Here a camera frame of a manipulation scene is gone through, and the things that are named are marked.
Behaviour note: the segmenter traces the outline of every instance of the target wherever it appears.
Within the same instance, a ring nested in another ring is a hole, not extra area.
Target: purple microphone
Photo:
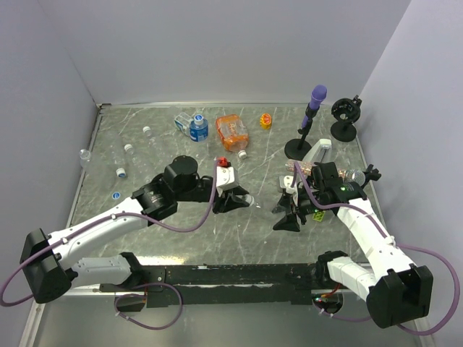
[[[328,90],[324,85],[317,85],[312,90],[312,95],[310,96],[310,102],[307,105],[307,109],[305,110],[305,117],[302,121],[302,128],[307,125],[309,121],[309,117],[312,119],[317,114],[318,109],[320,108],[320,104],[325,100],[326,93]]]

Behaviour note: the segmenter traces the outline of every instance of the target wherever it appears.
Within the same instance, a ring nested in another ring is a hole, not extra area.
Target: blue bottle cap
[[[203,119],[204,119],[204,117],[202,115],[197,114],[195,116],[195,124],[196,125],[201,125],[203,123]]]

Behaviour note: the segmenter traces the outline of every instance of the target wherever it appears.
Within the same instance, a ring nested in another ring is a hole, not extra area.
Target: microphone stand
[[[318,107],[316,110],[310,108],[310,104],[307,105],[305,109],[305,115],[307,117],[307,122],[302,129],[297,130],[302,137],[300,139],[293,139],[288,141],[284,146],[284,154],[288,159],[294,159],[301,161],[304,159],[305,155],[309,153],[309,150],[312,149],[312,146],[309,142],[305,141],[309,131],[312,128],[313,118],[317,115]]]

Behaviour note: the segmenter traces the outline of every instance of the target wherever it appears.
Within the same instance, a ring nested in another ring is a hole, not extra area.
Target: microphone
[[[320,108],[320,104],[323,102],[323,100],[326,99],[327,93],[328,90],[324,85],[317,85],[315,88],[313,88],[312,95],[310,96],[310,102],[305,110],[305,117],[302,121],[302,128],[307,125],[309,119],[315,117],[318,109]]]
[[[294,162],[295,160],[292,159],[286,162],[285,166],[287,171],[294,172]],[[301,167],[303,174],[310,176],[312,173],[313,164],[308,163],[307,161],[297,161],[297,163]],[[367,180],[363,171],[358,168],[338,170],[338,175],[344,180],[344,183],[356,182],[359,184],[359,186],[365,184]]]

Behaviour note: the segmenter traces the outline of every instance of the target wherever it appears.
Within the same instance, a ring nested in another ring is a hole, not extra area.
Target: orange wire
[[[322,298],[329,298],[330,296],[332,296],[334,293],[336,293],[339,289],[341,288],[341,284],[338,283],[335,287],[335,289],[333,289],[332,292],[328,293],[328,294],[323,294],[322,295]]]

